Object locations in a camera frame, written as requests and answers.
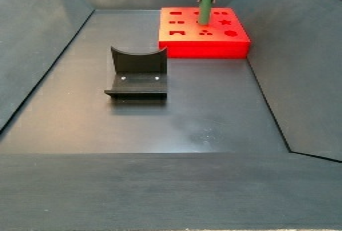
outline red foam block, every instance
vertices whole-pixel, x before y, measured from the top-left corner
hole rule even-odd
[[[251,41],[232,9],[212,8],[205,26],[197,15],[197,8],[161,8],[158,48],[168,57],[244,59]]]

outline gray floor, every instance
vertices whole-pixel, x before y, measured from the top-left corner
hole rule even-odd
[[[156,49],[157,11],[90,17],[0,140],[0,153],[287,153],[245,60],[170,59],[165,104],[113,104],[109,47]]]

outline red block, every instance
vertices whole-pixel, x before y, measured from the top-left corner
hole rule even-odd
[[[198,8],[161,8],[158,48],[169,58],[244,59],[249,38],[229,8],[212,8],[209,23],[197,24]]]

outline green peg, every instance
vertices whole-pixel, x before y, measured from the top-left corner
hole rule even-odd
[[[209,20],[212,0],[200,0],[197,24],[206,25]]]

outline black holder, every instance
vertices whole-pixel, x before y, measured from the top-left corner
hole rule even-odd
[[[117,99],[166,98],[166,49],[129,54],[110,47],[114,78],[104,93]]]

